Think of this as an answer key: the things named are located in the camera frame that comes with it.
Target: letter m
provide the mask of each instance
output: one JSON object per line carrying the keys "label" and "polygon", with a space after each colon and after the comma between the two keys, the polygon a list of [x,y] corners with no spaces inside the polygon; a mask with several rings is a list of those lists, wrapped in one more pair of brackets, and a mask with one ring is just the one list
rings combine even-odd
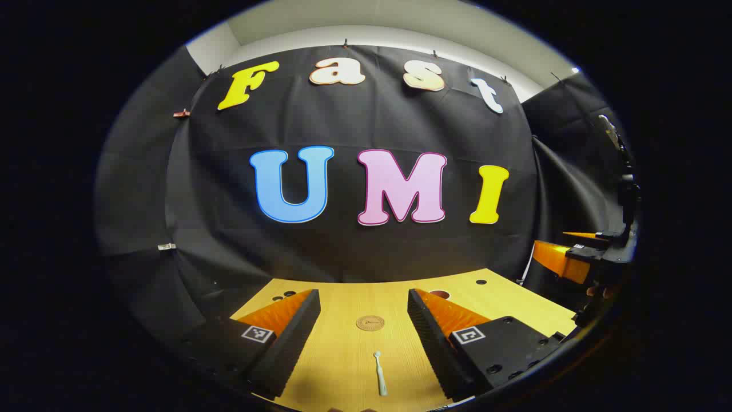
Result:
{"label": "letter m", "polygon": [[409,177],[404,178],[394,155],[388,150],[364,150],[358,160],[366,166],[366,207],[358,221],[365,226],[378,226],[389,221],[383,197],[398,221],[406,219],[417,200],[412,220],[433,223],[445,218],[442,210],[442,169],[447,158],[438,153],[422,153]]}

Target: blue letter u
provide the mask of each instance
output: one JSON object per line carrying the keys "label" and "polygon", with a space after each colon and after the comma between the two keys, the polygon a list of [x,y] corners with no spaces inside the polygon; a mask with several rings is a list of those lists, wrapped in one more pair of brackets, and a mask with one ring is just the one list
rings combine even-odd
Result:
{"label": "blue letter u", "polygon": [[328,146],[303,147],[297,153],[307,165],[307,199],[293,205],[282,195],[282,163],[287,152],[264,150],[249,158],[254,166],[257,201],[265,215],[283,223],[302,223],[317,218],[328,202],[328,159],[335,151]]}

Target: wooden coaster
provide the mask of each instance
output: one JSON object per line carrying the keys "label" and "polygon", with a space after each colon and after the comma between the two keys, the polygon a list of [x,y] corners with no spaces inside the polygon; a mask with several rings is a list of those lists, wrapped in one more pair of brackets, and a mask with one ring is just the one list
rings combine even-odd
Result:
{"label": "wooden coaster", "polygon": [[384,327],[384,319],[375,315],[361,316],[356,321],[356,326],[362,331],[377,331]]}

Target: white toothbrush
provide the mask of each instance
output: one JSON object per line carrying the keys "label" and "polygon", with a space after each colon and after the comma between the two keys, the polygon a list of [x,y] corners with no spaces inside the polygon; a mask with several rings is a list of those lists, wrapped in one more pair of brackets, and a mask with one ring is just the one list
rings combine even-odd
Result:
{"label": "white toothbrush", "polygon": [[384,381],[384,370],[381,368],[381,364],[378,362],[378,357],[381,356],[381,352],[378,350],[373,354],[376,357],[376,373],[378,373],[378,394],[382,397],[387,396],[386,382]]}

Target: yellow tabletop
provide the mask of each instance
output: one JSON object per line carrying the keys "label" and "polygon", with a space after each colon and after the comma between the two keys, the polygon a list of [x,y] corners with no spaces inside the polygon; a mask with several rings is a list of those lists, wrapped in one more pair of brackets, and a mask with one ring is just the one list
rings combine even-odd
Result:
{"label": "yellow tabletop", "polygon": [[[476,284],[484,279],[486,284]],[[273,279],[232,319],[272,303],[289,290],[318,289],[321,313],[281,397],[275,402],[304,412],[429,411],[452,403],[440,388],[407,314],[412,288],[445,290],[449,300],[489,319],[513,316],[546,336],[568,334],[574,312],[504,277],[479,271],[385,283],[320,283]],[[367,314],[384,318],[378,331],[362,331],[356,319]],[[374,352],[389,394],[380,397]]]}

